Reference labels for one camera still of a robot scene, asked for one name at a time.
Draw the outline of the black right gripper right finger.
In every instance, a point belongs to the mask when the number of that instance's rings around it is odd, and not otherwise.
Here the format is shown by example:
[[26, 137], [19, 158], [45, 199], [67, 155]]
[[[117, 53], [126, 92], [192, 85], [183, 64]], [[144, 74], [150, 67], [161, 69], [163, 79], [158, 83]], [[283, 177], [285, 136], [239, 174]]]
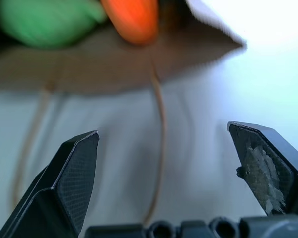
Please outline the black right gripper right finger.
[[298, 151], [274, 129], [231, 121], [227, 129], [244, 179], [267, 215], [298, 215]]

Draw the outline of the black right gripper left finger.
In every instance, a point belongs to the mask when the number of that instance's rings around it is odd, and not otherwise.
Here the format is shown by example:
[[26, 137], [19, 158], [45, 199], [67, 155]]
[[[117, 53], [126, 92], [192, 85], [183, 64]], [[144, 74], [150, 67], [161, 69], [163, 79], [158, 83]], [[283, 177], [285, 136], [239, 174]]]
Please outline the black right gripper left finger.
[[99, 135], [63, 142], [0, 230], [0, 238], [76, 238], [93, 191]]

